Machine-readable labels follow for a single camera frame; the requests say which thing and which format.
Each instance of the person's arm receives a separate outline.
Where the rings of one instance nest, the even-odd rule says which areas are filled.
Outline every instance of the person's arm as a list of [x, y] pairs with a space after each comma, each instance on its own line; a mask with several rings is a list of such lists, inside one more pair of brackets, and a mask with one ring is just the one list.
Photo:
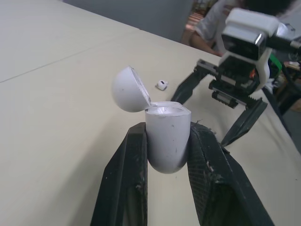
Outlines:
[[190, 45], [202, 51], [220, 56], [208, 44], [214, 41], [219, 17], [222, 14], [225, 0], [219, 0], [213, 5], [206, 17], [195, 26], [195, 32], [190, 37]]
[[207, 53], [211, 53], [217, 56], [221, 56], [220, 53], [214, 51], [213, 49], [211, 49], [211, 47], [207, 44], [207, 42], [201, 37], [199, 36], [198, 33], [194, 32], [189, 40], [189, 44], [190, 46], [200, 49], [202, 51], [205, 51]]

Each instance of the gray wall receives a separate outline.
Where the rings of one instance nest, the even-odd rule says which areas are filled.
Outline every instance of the gray wall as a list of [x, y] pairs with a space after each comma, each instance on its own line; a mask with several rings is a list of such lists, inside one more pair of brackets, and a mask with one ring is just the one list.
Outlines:
[[193, 0], [63, 0], [76, 7], [180, 41]]

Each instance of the person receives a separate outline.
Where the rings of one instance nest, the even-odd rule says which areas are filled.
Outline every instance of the person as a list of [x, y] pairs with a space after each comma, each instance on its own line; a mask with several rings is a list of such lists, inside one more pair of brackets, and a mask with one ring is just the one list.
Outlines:
[[244, 8], [272, 16], [279, 16], [295, 0], [219, 0], [195, 27], [190, 45], [202, 51], [222, 56], [226, 52], [222, 31], [226, 18], [233, 8]]

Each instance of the beige table surface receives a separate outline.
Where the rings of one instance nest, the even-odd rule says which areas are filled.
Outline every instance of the beige table surface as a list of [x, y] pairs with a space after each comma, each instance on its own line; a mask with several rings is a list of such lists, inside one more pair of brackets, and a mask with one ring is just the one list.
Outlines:
[[[169, 99], [203, 58], [218, 57], [143, 31], [0, 84], [0, 225], [89, 225], [104, 167], [144, 113], [126, 113], [111, 81], [134, 67], [152, 101]], [[155, 89], [169, 81], [166, 91]], [[185, 105], [192, 120], [226, 134], [243, 108], [213, 100], [205, 79]], [[300, 225], [301, 157], [268, 106], [252, 130], [228, 147], [277, 226]], [[150, 226], [198, 225], [187, 167], [164, 175], [149, 166]]]
[[138, 30], [58, 0], [1, 0], [0, 28], [0, 82]]

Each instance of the white shirt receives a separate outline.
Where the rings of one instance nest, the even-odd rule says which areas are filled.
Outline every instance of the white shirt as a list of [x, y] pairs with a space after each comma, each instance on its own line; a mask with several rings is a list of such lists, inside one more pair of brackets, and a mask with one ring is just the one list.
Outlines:
[[216, 41], [216, 46], [221, 53], [226, 52], [222, 41], [222, 31], [226, 26], [226, 18], [235, 7], [239, 7], [239, 0], [219, 0], [195, 27], [195, 31], [206, 42]]

